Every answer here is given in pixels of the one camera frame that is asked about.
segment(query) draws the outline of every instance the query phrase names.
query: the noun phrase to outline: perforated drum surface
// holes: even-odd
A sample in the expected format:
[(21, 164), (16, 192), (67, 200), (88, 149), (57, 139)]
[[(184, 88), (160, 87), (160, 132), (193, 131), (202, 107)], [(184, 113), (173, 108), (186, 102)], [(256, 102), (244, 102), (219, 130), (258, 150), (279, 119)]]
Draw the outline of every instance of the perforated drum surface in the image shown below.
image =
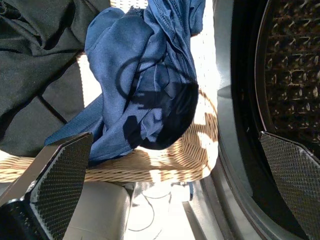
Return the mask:
[(264, 61), (274, 130), (320, 146), (320, 0), (274, 2)]

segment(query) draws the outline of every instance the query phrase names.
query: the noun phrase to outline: blue fabric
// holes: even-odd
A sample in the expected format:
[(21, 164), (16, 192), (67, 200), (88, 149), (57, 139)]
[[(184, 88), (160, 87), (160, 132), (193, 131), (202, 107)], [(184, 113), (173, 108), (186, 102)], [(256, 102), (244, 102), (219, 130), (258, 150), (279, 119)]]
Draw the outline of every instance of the blue fabric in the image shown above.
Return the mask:
[(102, 94), (45, 144), (92, 132), (90, 166), (139, 145), (173, 144), (195, 115), (198, 84), (190, 38), (202, 30), (204, 8), (205, 0), (149, 0), (145, 10), (102, 11), (85, 41)]

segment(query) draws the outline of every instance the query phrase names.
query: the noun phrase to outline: black fabric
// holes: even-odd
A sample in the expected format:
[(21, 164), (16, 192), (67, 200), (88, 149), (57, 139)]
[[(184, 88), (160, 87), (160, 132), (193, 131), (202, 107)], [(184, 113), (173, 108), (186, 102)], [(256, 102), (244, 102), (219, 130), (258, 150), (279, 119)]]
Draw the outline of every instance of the black fabric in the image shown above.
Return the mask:
[(76, 61), (32, 101), (6, 118), (0, 130), (0, 149), (34, 157), (47, 136), (64, 126), (83, 108), (83, 91)]
[(34, 157), (46, 137), (83, 109), (75, 57), (88, 25), (109, 6), (107, 0), (0, 0), (1, 150)]

